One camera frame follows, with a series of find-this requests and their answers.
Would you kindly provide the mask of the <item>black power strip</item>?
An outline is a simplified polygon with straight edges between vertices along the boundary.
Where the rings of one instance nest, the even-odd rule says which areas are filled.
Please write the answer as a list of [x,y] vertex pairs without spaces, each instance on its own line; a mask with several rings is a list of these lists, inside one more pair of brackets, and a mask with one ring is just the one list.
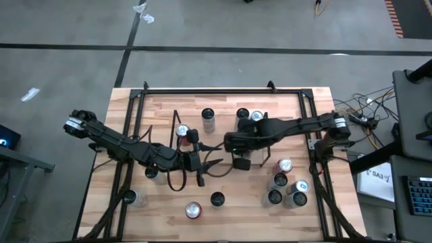
[[379,122],[374,117],[365,117],[359,113],[351,113],[348,115],[348,117],[351,122],[370,130],[374,130]]

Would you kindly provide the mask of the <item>black desk crossbar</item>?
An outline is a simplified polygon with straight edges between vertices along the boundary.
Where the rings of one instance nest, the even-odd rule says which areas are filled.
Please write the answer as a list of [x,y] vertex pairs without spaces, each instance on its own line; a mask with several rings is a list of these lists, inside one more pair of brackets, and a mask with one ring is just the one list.
[[350,162],[351,174],[358,174],[389,161],[392,155],[403,155],[402,141],[395,140],[384,147]]

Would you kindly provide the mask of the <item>black metal table frame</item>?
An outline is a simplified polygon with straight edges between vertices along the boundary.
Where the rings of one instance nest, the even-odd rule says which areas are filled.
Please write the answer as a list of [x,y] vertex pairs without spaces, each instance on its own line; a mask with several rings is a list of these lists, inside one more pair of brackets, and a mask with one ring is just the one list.
[[[151,130],[151,139],[169,146],[171,122],[175,109],[236,109],[263,111],[269,117],[297,119],[313,117],[333,109],[328,88],[116,88],[111,93],[106,126],[140,138]],[[119,205],[97,241],[134,242],[235,242],[235,241],[301,241],[314,242],[348,238],[329,207],[314,191],[309,190],[307,204],[297,209],[280,205],[265,208],[261,204],[273,166],[282,158],[293,161],[289,182],[305,180],[312,184],[308,136],[283,139],[273,145],[271,157],[249,171],[230,169],[230,165],[214,166],[199,187],[196,176],[171,175],[171,185],[156,185],[145,177],[138,164],[110,162],[99,153],[96,169],[88,180],[86,195],[74,236],[83,239],[116,195],[125,180],[143,193],[145,207]],[[211,204],[211,195],[222,192],[225,203]],[[201,216],[189,219],[186,205],[198,202]]]

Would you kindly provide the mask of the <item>blue-banded Celsius can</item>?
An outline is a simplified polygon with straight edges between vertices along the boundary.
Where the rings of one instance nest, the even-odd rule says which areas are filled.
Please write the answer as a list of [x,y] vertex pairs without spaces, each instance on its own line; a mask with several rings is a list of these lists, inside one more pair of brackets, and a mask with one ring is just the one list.
[[268,190],[279,190],[285,187],[288,183],[288,178],[284,173],[276,173],[267,183]]

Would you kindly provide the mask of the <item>black desk mount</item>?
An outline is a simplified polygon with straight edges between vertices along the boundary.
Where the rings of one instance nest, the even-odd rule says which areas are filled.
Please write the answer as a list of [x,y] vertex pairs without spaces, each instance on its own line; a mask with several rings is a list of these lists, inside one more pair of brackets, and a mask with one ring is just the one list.
[[432,112],[429,112],[428,114],[426,114],[424,121],[425,121],[425,125],[426,125],[427,130],[417,134],[416,139],[428,141],[432,144]]

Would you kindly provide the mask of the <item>Celsius Tropical Vibe can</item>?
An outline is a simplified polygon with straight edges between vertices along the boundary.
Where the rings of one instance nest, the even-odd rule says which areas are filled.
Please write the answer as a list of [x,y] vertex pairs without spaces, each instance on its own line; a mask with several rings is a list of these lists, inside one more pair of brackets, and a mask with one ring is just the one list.
[[166,185],[166,175],[160,172],[156,167],[147,167],[144,172],[145,176],[156,185]]
[[282,201],[282,195],[279,190],[270,190],[263,195],[261,204],[263,207],[272,207],[278,205]]

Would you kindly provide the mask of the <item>grey keyboard desk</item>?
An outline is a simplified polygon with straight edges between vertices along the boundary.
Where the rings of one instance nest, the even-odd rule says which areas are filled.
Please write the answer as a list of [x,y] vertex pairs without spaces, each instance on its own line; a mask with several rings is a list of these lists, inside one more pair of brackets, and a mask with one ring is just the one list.
[[432,178],[432,162],[392,155],[391,173],[395,198],[396,235],[409,242],[432,243],[432,217],[411,215],[402,176]]

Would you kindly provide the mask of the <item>backlit black keyboard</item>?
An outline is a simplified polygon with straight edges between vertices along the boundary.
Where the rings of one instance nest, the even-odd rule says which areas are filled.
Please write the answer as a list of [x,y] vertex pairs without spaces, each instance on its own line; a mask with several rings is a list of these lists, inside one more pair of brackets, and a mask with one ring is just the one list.
[[403,175],[411,215],[432,217],[432,178]]

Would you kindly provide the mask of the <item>black device with blue light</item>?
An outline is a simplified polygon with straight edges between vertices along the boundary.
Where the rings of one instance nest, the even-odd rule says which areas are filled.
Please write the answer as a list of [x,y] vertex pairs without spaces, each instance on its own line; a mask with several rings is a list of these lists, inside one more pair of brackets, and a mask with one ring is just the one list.
[[15,150],[21,135],[3,125],[0,125],[0,146]]

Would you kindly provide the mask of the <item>wooden shelf with black frame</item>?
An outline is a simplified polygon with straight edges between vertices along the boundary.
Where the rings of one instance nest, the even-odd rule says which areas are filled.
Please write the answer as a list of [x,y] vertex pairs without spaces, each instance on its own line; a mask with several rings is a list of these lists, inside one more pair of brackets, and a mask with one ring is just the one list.
[[[215,111],[215,127],[214,132],[207,134],[204,129],[203,119],[201,115],[202,109],[175,109],[173,112],[173,121],[171,122],[171,135],[169,139],[169,146],[173,149],[176,148],[178,142],[178,135],[176,129],[180,124],[188,126],[190,129],[197,129],[200,142],[208,146],[217,146],[223,142],[223,137],[226,132],[235,132],[238,121],[236,120],[236,109],[214,109]],[[223,159],[223,161],[216,166],[231,165],[235,159],[248,159],[251,166],[258,167],[267,162],[271,157],[269,148],[262,148],[257,151],[250,151],[244,154],[227,153],[224,146],[220,146],[220,151],[213,151],[208,161],[214,159]]]

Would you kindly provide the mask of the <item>grey metal stand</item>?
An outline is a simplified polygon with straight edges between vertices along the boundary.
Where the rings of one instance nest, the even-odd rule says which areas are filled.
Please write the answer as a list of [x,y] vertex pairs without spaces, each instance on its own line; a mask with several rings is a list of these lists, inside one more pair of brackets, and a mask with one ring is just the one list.
[[33,171],[55,166],[0,146],[0,243],[6,241]]

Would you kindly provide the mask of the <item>black vertical pole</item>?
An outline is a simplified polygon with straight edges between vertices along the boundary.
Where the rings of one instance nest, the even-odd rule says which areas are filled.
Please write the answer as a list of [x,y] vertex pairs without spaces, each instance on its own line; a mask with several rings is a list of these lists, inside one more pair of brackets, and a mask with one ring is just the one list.
[[432,78],[432,59],[415,70],[404,71],[407,80],[413,84],[420,84],[424,78]]

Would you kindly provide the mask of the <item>grey side desk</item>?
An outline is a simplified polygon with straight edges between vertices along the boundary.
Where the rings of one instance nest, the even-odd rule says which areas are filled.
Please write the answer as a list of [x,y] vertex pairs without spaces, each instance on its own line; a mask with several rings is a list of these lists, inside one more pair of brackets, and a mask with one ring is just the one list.
[[432,112],[432,78],[425,77],[421,83],[414,84],[403,71],[394,71],[392,78],[404,154],[432,161],[432,145],[416,139],[417,134],[427,131],[425,116]]

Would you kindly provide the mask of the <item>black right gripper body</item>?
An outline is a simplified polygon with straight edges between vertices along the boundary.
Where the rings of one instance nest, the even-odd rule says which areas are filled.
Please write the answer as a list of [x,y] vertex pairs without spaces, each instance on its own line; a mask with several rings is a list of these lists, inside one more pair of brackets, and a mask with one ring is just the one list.
[[268,119],[240,119],[232,135],[232,154],[250,160],[253,151],[270,147],[272,139],[269,136],[272,132],[268,134],[269,128]]

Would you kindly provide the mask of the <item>white paper sign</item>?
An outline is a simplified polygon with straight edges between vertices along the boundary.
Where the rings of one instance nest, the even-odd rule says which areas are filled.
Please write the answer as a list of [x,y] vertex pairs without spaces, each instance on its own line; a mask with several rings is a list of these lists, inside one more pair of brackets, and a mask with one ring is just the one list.
[[386,162],[357,174],[357,192],[394,202],[391,164]]

